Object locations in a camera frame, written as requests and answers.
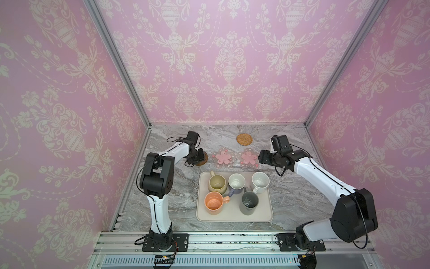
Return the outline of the pink flower coaster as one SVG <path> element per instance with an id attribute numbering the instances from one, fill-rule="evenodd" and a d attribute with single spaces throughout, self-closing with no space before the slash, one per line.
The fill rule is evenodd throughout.
<path id="1" fill-rule="evenodd" d="M 239 159 L 240 166 L 243 168 L 259 168 L 258 155 L 251 148 L 246 148 L 238 153 L 237 158 Z"/>
<path id="2" fill-rule="evenodd" d="M 221 148 L 220 150 L 212 154 L 212 159 L 217 168 L 232 168 L 236 161 L 236 156 L 231 150 Z"/>

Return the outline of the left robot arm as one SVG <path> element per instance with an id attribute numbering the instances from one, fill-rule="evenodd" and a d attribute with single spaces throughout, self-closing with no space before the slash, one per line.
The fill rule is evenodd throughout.
<path id="1" fill-rule="evenodd" d="M 150 231 L 135 244 L 143 252 L 175 251 L 176 244 L 169 216 L 169 193 L 174 182 L 176 163 L 185 158 L 190 166 L 206 163 L 207 154 L 194 143 L 176 142 L 159 153 L 150 152 L 137 178 L 138 189 L 147 197 L 151 210 Z"/>

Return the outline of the brown wooden round coaster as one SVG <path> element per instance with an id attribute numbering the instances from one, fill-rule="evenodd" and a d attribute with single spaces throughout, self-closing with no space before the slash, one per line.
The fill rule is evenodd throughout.
<path id="1" fill-rule="evenodd" d="M 198 161 L 195 163 L 195 166 L 202 166 L 205 165 L 205 163 L 208 161 L 208 155 L 206 152 L 203 152 L 204 158 L 201 161 Z"/>

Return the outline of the rattan woven round coaster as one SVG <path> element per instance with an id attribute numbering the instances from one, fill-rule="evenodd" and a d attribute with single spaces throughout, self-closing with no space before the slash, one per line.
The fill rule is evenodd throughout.
<path id="1" fill-rule="evenodd" d="M 248 133 L 241 133 L 237 135 L 236 141 L 241 146 L 249 146 L 253 143 L 253 138 Z"/>

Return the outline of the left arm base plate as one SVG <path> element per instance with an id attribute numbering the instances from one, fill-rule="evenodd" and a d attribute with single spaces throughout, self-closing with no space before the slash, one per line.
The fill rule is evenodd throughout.
<path id="1" fill-rule="evenodd" d="M 143 252 L 186 252 L 189 234 L 146 234 L 143 238 Z"/>

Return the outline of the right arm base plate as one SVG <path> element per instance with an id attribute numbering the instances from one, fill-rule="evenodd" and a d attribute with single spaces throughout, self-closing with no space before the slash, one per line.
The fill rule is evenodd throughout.
<path id="1" fill-rule="evenodd" d="M 275 236 L 275 243 L 281 252 L 324 252 L 323 241 L 311 242 L 301 233 L 279 233 Z"/>

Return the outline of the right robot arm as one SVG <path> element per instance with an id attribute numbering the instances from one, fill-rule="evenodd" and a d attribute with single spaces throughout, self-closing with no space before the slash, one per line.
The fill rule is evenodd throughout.
<path id="1" fill-rule="evenodd" d="M 317 188 L 334 206 L 330 218 L 311 221 L 296 228 L 295 241 L 301 250 L 327 239 L 351 243 L 377 230 L 378 220 L 374 197 L 366 188 L 357 189 L 330 174 L 303 150 L 280 154 L 261 150 L 261 164 L 290 170 Z"/>

